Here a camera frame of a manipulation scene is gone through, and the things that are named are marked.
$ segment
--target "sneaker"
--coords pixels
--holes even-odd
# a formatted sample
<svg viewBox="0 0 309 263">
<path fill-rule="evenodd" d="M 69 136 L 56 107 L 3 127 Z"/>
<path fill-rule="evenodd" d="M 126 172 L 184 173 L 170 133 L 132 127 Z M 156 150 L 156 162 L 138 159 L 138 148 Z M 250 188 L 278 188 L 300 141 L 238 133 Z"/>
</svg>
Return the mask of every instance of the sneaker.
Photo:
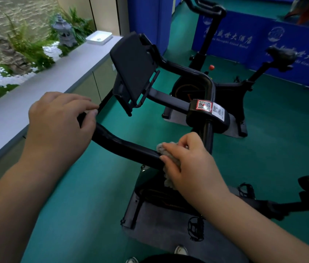
<svg viewBox="0 0 309 263">
<path fill-rule="evenodd" d="M 128 259 L 126 261 L 126 263 L 139 263 L 139 261 L 135 257 L 132 257 L 132 258 Z"/>
<path fill-rule="evenodd" d="M 177 248 L 175 248 L 174 254 L 188 256 L 187 249 L 184 246 L 182 246 L 182 245 L 178 245 Z"/>
</svg>

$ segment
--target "right hand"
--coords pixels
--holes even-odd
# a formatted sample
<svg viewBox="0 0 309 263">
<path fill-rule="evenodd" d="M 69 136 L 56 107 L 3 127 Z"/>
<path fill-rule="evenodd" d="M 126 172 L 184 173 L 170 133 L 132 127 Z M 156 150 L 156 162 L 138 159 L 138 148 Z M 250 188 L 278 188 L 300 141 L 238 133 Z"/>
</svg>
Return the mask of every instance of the right hand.
<svg viewBox="0 0 309 263">
<path fill-rule="evenodd" d="M 163 143 L 163 147 L 181 163 L 180 170 L 170 158 L 162 155 L 168 175 L 181 195 L 199 212 L 204 214 L 205 207 L 231 195 L 197 133 L 186 134 L 178 144 Z"/>
</svg>

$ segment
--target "stationary bike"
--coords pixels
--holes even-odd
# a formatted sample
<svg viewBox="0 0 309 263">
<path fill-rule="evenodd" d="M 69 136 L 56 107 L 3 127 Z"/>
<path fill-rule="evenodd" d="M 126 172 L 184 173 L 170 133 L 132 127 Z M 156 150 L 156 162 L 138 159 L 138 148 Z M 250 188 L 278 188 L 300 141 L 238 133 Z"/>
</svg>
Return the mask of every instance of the stationary bike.
<svg viewBox="0 0 309 263">
<path fill-rule="evenodd" d="M 190 57 L 191 63 L 189 67 L 200 71 L 206 59 L 206 53 L 210 43 L 212 42 L 221 20 L 226 16 L 226 10 L 219 5 L 206 0 L 195 1 L 197 6 L 194 6 L 191 0 L 185 0 L 190 10 L 213 19 L 200 51 L 197 52 L 195 56 Z M 290 49 L 269 47 L 266 49 L 266 52 L 272 57 L 273 61 L 263 63 L 249 79 L 244 81 L 236 79 L 235 83 L 215 83 L 217 91 L 216 103 L 223 106 L 227 112 L 233 116 L 233 118 L 231 117 L 232 124 L 236 124 L 234 129 L 237 129 L 237 133 L 233 133 L 232 136 L 248 136 L 243 99 L 247 91 L 253 90 L 252 86 L 256 80 L 269 68 L 276 68 L 280 72 L 292 70 L 291 65 L 297 59 L 297 53 Z M 187 102 L 194 99 L 201 99 L 203 94 L 204 88 L 201 84 L 183 76 L 175 82 L 170 93 L 171 96 Z M 164 110 L 162 117 L 170 120 L 172 112 L 173 110 L 167 107 Z"/>
<path fill-rule="evenodd" d="M 216 90 L 213 81 L 207 75 L 167 61 L 161 56 L 158 48 L 152 45 L 143 34 L 131 33 L 122 38 L 111 49 L 110 56 L 118 72 L 113 87 L 113 95 L 129 116 L 132 115 L 133 109 L 141 107 L 147 98 L 186 114 L 187 124 L 198 129 L 206 150 L 210 154 L 212 153 L 214 132 L 223 133 L 226 131 L 230 126 L 230 117 L 226 112 L 224 112 L 224 118 L 212 113 Z M 192 100 L 188 103 L 152 88 L 160 75 L 158 67 L 197 80 L 205 88 L 203 99 Z M 80 124 L 82 124 L 84 117 L 85 113 L 78 117 Z M 142 234 L 143 237 L 145 229 L 136 230 L 139 227 L 138 217 L 141 211 L 148 211 L 150 207 L 146 205 L 149 204 L 159 208 L 156 210 L 156 216 L 159 216 L 158 212 L 166 210 L 175 212 L 174 217 L 162 216 L 162 220 L 169 221 L 182 218 L 179 216 L 180 214 L 187 214 L 189 217 L 193 216 L 184 222 L 187 225 L 187 236 L 190 236 L 191 239 L 185 239 L 182 233 L 179 235 L 182 245 L 186 247 L 193 246 L 209 237 L 204 235 L 209 225 L 204 226 L 204 218 L 201 214 L 188 204 L 178 191 L 164 186 L 164 163 L 160 160 L 159 153 L 122 140 L 99 123 L 96 125 L 92 140 L 112 153 L 143 164 L 129 206 L 121 220 L 123 230 L 127 234 L 140 241 L 142 240 L 139 235 Z M 248 184 L 242 184 L 239 188 L 230 188 L 230 190 L 268 218 L 282 220 L 290 212 L 309 210 L 309 176 L 301 177 L 298 181 L 304 191 L 300 193 L 301 200 L 295 203 L 278 204 L 271 201 L 256 200 L 253 187 Z M 160 232 L 160 229 L 151 232 L 151 244 L 166 249 L 162 247 L 162 244 L 167 240 L 163 240 L 162 235 L 156 235 L 158 232 Z M 232 244 L 228 248 L 224 248 L 238 251 Z M 196 256 L 199 257 L 199 253 L 204 250 L 206 250 L 204 246 L 196 245 Z"/>
</svg>

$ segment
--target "cloth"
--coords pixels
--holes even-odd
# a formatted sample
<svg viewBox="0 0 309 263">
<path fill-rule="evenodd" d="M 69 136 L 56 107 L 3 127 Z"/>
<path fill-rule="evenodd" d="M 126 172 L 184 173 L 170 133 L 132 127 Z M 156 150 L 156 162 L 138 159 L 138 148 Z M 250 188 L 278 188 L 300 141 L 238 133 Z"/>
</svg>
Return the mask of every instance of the cloth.
<svg viewBox="0 0 309 263">
<path fill-rule="evenodd" d="M 203 261 L 185 255 L 163 254 L 148 257 L 141 263 L 204 263 Z"/>
<path fill-rule="evenodd" d="M 160 153 L 161 155 L 165 155 L 165 156 L 168 156 L 177 166 L 178 168 L 180 169 L 181 167 L 181 163 L 180 161 L 175 158 L 173 155 L 171 155 L 164 147 L 163 147 L 163 144 L 158 144 L 157 145 L 157 148 L 156 148 L 157 152 Z M 170 188 L 173 188 L 174 190 L 176 190 L 175 188 L 175 185 L 173 183 L 173 181 L 170 179 L 168 173 L 167 173 L 167 169 L 166 167 L 164 166 L 163 168 L 163 171 L 164 171 L 164 177 L 165 177 L 165 181 L 164 181 L 164 186 L 165 187 L 170 187 Z"/>
</svg>

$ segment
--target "qr code sticker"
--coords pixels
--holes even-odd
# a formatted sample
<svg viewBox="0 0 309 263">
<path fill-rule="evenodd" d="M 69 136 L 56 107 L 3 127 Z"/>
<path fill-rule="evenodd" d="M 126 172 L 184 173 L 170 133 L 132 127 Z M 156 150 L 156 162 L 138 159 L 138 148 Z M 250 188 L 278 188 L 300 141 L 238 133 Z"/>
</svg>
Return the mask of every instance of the qr code sticker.
<svg viewBox="0 0 309 263">
<path fill-rule="evenodd" d="M 212 103 L 209 101 L 198 101 L 196 110 L 204 110 L 211 112 L 212 111 Z"/>
<path fill-rule="evenodd" d="M 215 117 L 218 117 L 219 119 L 221 119 L 222 121 L 224 121 L 224 119 L 225 119 L 225 110 L 224 110 L 224 108 L 222 106 L 220 106 L 219 104 L 216 104 L 215 102 L 213 102 L 212 114 Z"/>
</svg>

